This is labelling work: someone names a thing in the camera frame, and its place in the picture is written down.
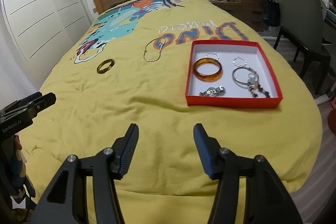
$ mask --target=chair backrest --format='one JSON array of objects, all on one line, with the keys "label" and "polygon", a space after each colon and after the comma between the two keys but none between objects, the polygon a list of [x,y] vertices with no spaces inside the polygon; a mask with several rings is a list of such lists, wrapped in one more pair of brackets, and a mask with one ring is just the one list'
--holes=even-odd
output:
[{"label": "chair backrest", "polygon": [[323,37],[323,16],[320,0],[282,0],[282,26],[304,46],[319,52]]}]

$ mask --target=jewelry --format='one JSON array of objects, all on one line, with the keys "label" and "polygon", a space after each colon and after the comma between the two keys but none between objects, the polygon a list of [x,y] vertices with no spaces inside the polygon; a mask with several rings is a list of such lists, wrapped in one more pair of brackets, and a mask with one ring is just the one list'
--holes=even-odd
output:
[{"label": "jewelry", "polygon": [[208,88],[205,92],[200,92],[199,95],[200,96],[211,96],[211,97],[214,97],[214,96],[216,96],[217,94],[219,94],[221,92],[225,93],[225,88],[222,85],[220,85],[217,88]]},{"label": "jewelry", "polygon": [[[215,66],[218,67],[218,71],[214,74],[211,75],[204,75],[202,73],[199,73],[197,71],[197,68],[202,65],[202,64],[206,64],[206,63],[211,63],[214,64]],[[197,79],[204,81],[204,82],[215,82],[216,80],[218,80],[219,78],[221,78],[221,76],[223,75],[223,70],[222,70],[222,65],[221,63],[219,63],[218,61],[216,61],[213,58],[201,58],[199,60],[197,60],[195,62],[195,64],[193,65],[193,73],[195,74],[195,76],[197,77]]]},{"label": "jewelry", "polygon": [[[236,63],[236,60],[237,60],[237,59],[242,60],[242,61],[244,62],[244,65],[238,65],[238,64]],[[232,60],[232,63],[234,63],[235,66],[238,67],[238,68],[243,68],[243,67],[245,67],[245,66],[247,65],[246,60],[245,60],[244,58],[242,58],[242,57],[236,57],[236,58],[234,58],[234,59]]]},{"label": "jewelry", "polygon": [[[159,50],[159,57],[155,60],[148,60],[145,58],[145,55],[146,55],[146,52],[147,52],[147,47],[150,43],[152,43],[153,41],[155,41],[156,39],[164,39],[165,41],[163,43],[160,43],[160,50]],[[164,38],[164,37],[157,37],[155,39],[153,39],[151,42],[149,42],[146,47],[145,47],[145,50],[143,51],[143,59],[146,61],[146,62],[155,62],[155,61],[158,61],[161,57],[161,52],[162,52],[162,48],[163,46],[166,44],[166,42],[168,41],[167,38]]]},{"label": "jewelry", "polygon": [[211,55],[211,54],[213,54],[213,55],[216,55],[216,56],[217,56],[217,59],[216,59],[216,61],[218,61],[218,60],[219,60],[219,54],[217,54],[217,53],[215,53],[215,52],[209,52],[209,53],[207,53],[207,54],[205,55],[205,57],[208,57],[208,55]]},{"label": "jewelry", "polygon": [[[240,69],[245,69],[248,70],[250,73],[248,74],[248,80],[247,82],[242,82],[239,81],[238,79],[235,78],[235,72]],[[254,98],[258,97],[258,95],[255,93],[256,91],[259,91],[260,93],[264,94],[266,98],[270,98],[269,92],[264,90],[263,87],[259,83],[259,75],[258,73],[251,69],[251,68],[245,68],[245,67],[238,67],[233,70],[232,72],[232,78],[235,82],[241,84],[241,85],[246,85],[248,87],[249,92],[251,92],[252,96]]]},{"label": "jewelry", "polygon": [[[103,67],[103,65],[105,65],[107,63],[111,63],[111,64],[107,68],[101,70],[101,67]],[[102,63],[100,63],[100,65],[97,67],[97,72],[99,74],[105,73],[105,72],[109,71],[113,66],[114,66],[114,60],[113,59],[107,59],[107,60],[103,61]]]}]

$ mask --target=yellow bedsheet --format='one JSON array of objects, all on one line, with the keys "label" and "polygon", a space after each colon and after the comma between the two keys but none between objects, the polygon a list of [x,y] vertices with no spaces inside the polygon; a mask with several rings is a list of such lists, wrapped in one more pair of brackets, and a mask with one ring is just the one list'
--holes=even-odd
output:
[{"label": "yellow bedsheet", "polygon": [[[169,43],[161,58],[145,62],[145,45],[162,35]],[[277,109],[187,106],[192,40],[210,38],[260,43],[283,92]],[[146,58],[158,53],[150,45]],[[98,74],[97,66],[109,58],[114,67]],[[116,181],[128,224],[207,222],[217,182],[203,172],[193,140],[196,123],[237,155],[265,155],[291,192],[305,182],[321,141],[320,113],[301,79],[255,31],[207,0],[139,0],[107,12],[64,55],[41,92],[54,92],[56,104],[20,133],[37,200],[68,155],[95,155],[130,123],[139,125],[129,172]],[[240,182],[236,223],[244,211]],[[95,223],[90,198],[89,217]]]}]

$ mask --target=chair leg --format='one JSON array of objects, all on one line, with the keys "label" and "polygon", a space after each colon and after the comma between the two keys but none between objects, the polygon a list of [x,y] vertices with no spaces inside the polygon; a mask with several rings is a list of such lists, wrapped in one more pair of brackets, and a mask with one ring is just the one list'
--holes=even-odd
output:
[{"label": "chair leg", "polygon": [[327,75],[327,72],[328,72],[328,69],[329,69],[329,63],[330,62],[323,63],[322,66],[321,66],[322,67],[321,77],[320,77],[320,80],[319,80],[319,82],[317,84],[317,87],[316,87],[316,90],[315,90],[316,95],[319,93],[320,88],[321,88],[321,86],[324,82],[324,79],[325,79],[326,75]]},{"label": "chair leg", "polygon": [[303,79],[303,77],[305,76],[307,69],[309,67],[309,65],[312,63],[312,58],[310,56],[305,56],[304,57],[304,62],[303,62],[303,67],[302,70],[300,72],[300,78]]},{"label": "chair leg", "polygon": [[275,44],[273,46],[273,48],[276,50],[277,47],[278,47],[278,44],[279,44],[279,41],[280,41],[280,38],[281,38],[281,35],[282,35],[282,29],[280,28],[280,31],[278,33],[278,37],[277,37],[277,40],[275,41]]},{"label": "chair leg", "polygon": [[300,49],[297,48],[294,59],[293,59],[293,62],[296,62],[296,59],[297,59],[297,56],[299,55],[299,53],[300,53]]}]

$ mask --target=open red cardboard box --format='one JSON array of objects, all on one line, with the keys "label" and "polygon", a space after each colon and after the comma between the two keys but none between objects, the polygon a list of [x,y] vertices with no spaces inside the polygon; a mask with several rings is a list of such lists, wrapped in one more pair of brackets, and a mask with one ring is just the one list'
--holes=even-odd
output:
[{"label": "open red cardboard box", "polygon": [[[223,75],[215,82],[204,82],[196,78],[193,73],[194,63],[204,58],[208,53],[217,53],[219,62],[223,68]],[[252,68],[259,75],[259,83],[264,90],[269,92],[270,98],[257,92],[258,97],[253,98],[247,87],[238,85],[232,78],[232,71],[237,67],[232,62],[234,58],[241,57],[246,62],[246,68]],[[243,65],[242,60],[236,61],[238,65]],[[218,68],[213,64],[203,64],[198,67],[200,73],[210,75],[215,73]],[[235,73],[235,77],[243,82],[248,79],[249,71],[241,69]],[[219,93],[215,97],[199,96],[200,92],[208,88],[217,88],[222,85],[226,92]],[[257,42],[233,41],[233,40],[198,40],[193,41],[188,80],[185,96],[187,104],[219,106],[230,108],[276,108],[281,100],[282,93],[274,71],[260,45]]]}]

